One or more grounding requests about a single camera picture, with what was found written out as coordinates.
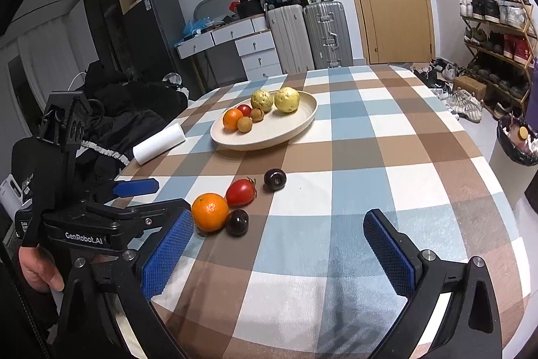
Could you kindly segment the person's left hand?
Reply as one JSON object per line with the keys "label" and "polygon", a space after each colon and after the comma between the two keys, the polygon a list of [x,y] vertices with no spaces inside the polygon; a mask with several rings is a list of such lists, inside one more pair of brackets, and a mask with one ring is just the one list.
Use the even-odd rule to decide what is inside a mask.
{"label": "person's left hand", "polygon": [[18,250],[18,259],[27,283],[35,291],[63,291],[65,285],[63,278],[46,250],[40,246],[35,248],[21,246]]}

